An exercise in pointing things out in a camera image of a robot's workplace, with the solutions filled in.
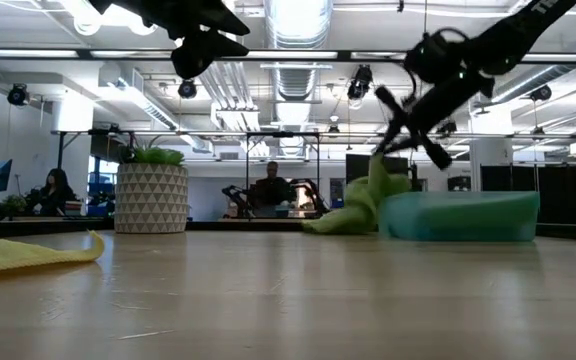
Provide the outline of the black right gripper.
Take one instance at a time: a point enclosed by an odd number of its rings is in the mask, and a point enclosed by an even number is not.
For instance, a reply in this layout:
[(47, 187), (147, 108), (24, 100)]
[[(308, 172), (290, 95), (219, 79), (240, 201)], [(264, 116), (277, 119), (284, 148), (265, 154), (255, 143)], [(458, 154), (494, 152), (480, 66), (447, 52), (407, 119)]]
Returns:
[(452, 164), (451, 156), (428, 133), (466, 103), (477, 92), (490, 96), (493, 79), (481, 74), (456, 74), (431, 88), (409, 110), (404, 110), (384, 86), (375, 90), (377, 98), (393, 113), (376, 153), (394, 153), (422, 146), (441, 170)]

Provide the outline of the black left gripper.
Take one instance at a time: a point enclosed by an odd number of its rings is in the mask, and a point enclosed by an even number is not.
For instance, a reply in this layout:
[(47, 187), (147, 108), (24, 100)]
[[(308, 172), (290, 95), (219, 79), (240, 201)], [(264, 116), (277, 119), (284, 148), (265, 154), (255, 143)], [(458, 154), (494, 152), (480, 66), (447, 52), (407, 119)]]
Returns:
[[(121, 8), (139, 17), (145, 28), (156, 26), (167, 31), (170, 39), (182, 39), (210, 27), (244, 36), (250, 29), (222, 0), (203, 0), (202, 11), (189, 0), (87, 0), (102, 16), (111, 8)], [(205, 32), (211, 56), (246, 56), (248, 48), (219, 32)]]

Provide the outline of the lime microfiber towel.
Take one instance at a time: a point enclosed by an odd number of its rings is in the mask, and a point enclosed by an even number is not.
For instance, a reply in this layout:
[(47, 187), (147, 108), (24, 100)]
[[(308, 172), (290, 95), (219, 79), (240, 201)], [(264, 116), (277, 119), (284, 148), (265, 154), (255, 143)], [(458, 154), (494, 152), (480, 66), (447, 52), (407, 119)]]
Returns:
[(345, 188), (344, 206), (319, 219), (304, 220), (302, 229), (318, 235), (360, 235), (373, 232), (380, 204), (388, 197), (409, 192), (408, 171), (390, 174), (383, 155), (372, 155), (368, 174), (352, 180)]

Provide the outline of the yellow microfiber towel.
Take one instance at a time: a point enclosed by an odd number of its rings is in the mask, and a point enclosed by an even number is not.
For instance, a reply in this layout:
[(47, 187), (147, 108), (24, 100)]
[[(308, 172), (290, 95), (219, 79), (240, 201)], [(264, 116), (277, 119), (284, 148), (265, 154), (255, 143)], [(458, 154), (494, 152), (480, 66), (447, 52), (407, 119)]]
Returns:
[(0, 272), (26, 267), (61, 263), (85, 263), (96, 261), (105, 250), (104, 239), (90, 231), (91, 246), (79, 250), (56, 250), (53, 248), (0, 239)]

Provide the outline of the black monitor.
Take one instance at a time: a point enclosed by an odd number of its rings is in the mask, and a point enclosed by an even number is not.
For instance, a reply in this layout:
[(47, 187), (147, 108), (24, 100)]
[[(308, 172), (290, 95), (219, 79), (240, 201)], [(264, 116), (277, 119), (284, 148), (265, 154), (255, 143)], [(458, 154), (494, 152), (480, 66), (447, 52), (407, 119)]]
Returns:
[[(368, 175), (370, 155), (347, 154), (345, 160), (346, 182)], [(389, 174), (407, 175), (413, 191), (421, 189), (417, 176), (417, 167), (410, 165), (409, 160), (402, 157), (385, 157), (382, 161)]]

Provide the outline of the white building column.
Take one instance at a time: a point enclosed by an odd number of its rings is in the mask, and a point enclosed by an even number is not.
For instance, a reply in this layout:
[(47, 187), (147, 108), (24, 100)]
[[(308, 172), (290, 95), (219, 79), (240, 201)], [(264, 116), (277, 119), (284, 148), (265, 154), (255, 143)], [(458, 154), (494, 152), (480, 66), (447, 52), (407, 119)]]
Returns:
[(470, 132), (477, 137), (470, 141), (471, 189), (482, 190), (483, 166), (508, 165), (513, 160), (511, 110), (505, 105), (487, 108), (484, 113), (471, 116)]

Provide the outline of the teal translucent plastic bin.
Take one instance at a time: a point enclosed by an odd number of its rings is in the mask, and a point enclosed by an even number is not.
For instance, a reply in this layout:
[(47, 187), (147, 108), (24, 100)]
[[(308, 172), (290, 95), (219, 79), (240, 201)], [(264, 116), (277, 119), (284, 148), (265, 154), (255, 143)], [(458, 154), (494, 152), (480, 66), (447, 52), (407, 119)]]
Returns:
[(530, 242), (539, 207), (536, 192), (407, 192), (382, 201), (378, 232), (427, 242)]

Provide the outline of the black beam with light strips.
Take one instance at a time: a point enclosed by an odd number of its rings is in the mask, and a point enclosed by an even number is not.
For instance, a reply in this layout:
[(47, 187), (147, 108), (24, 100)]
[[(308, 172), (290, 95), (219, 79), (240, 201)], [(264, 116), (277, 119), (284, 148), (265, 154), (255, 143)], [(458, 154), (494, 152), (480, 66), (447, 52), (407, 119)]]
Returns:
[[(91, 49), (91, 48), (0, 48), (0, 60), (50, 61), (168, 61), (168, 49)], [(246, 56), (227, 56), (218, 61), (250, 62), (317, 62), (317, 63), (400, 63), (401, 51), (351, 50), (251, 50)], [(522, 65), (576, 65), (576, 53), (529, 53)]]

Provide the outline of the black partition panels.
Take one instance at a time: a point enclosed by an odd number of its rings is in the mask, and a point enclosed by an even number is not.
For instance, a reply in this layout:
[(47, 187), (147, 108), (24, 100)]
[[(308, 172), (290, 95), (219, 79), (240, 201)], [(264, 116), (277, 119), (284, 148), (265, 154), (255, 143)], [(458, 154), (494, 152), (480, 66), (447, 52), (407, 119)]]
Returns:
[(483, 191), (533, 191), (539, 223), (576, 224), (576, 166), (481, 166)]

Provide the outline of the succulent in white patterned pot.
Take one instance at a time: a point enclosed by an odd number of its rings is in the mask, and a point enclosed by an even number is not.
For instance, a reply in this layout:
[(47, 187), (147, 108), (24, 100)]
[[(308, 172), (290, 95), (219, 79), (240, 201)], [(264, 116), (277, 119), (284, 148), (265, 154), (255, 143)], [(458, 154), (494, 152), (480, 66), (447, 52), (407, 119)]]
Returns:
[(123, 147), (115, 187), (115, 231), (183, 232), (189, 213), (188, 179), (180, 151), (157, 146)]

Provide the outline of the black stand pole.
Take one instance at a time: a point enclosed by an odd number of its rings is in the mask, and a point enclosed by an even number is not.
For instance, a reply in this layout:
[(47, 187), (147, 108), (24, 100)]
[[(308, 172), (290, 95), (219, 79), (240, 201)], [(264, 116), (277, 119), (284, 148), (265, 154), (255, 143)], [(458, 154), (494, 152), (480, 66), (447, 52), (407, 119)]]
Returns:
[(59, 132), (59, 140), (58, 140), (58, 154), (57, 154), (57, 169), (62, 169), (63, 164), (63, 152), (65, 149), (65, 137), (67, 132)]

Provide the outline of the small green potted plant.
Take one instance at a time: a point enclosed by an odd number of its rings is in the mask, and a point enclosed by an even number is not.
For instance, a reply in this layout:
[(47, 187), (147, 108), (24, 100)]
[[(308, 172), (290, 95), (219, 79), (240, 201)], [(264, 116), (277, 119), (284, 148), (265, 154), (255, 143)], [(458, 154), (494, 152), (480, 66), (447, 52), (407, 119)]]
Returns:
[(27, 202), (25, 198), (20, 195), (8, 195), (1, 202), (2, 214), (7, 217), (14, 217), (23, 214), (26, 207)]

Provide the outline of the silver ventilation duct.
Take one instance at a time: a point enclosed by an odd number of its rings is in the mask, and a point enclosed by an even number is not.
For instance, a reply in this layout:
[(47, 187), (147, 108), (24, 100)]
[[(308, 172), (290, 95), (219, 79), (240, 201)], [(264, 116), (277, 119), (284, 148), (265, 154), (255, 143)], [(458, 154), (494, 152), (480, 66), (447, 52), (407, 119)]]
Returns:
[[(330, 30), (333, 0), (264, 0), (269, 48), (319, 50)], [(313, 94), (316, 70), (275, 69), (276, 92), (285, 100), (306, 100)]]

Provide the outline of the black background rig frame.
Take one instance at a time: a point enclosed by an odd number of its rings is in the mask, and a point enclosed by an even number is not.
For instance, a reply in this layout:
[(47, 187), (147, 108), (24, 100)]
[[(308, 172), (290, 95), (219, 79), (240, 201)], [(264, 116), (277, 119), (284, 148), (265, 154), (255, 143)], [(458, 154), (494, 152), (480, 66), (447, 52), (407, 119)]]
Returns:
[[(313, 181), (311, 178), (297, 177), (292, 178), (290, 185), (296, 192), (296, 199), (293, 202), (284, 202), (281, 205), (275, 207), (260, 207), (257, 203), (255, 184), (250, 184), (250, 153), (262, 142), (265, 141), (267, 137), (279, 139), (279, 140), (294, 140), (300, 139), (300, 145), (280, 145), (279, 149), (283, 152), (287, 150), (296, 150), (297, 155), (295, 159), (301, 163), (310, 162), (311, 150), (316, 152), (316, 180)], [(245, 140), (245, 151), (246, 151), (246, 201), (252, 207), (250, 210), (251, 216), (256, 216), (260, 218), (288, 218), (291, 210), (297, 210), (297, 189), (306, 189), (306, 194), (309, 196), (313, 206), (314, 212), (310, 215), (306, 215), (306, 218), (315, 218), (316, 216), (321, 216), (326, 212), (325, 202), (319, 192), (320, 189), (320, 150), (321, 150), (321, 137), (319, 132), (292, 132), (292, 131), (272, 131), (272, 132), (247, 132)]]

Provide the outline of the black aluminium table frame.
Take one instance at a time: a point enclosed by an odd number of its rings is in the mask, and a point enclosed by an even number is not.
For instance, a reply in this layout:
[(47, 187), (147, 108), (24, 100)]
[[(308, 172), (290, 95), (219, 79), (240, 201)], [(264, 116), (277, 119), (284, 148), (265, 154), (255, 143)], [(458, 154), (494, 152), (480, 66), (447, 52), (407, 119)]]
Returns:
[[(113, 230), (114, 221), (109, 218), (86, 218), (68, 220), (47, 218), (0, 221), (0, 238), (45, 235), (52, 233), (80, 232), (85, 230)], [(244, 232), (299, 232), (302, 226), (297, 220), (288, 221), (219, 221), (189, 222), (188, 231), (244, 231)], [(536, 235), (541, 237), (575, 239), (576, 225), (538, 223)]]

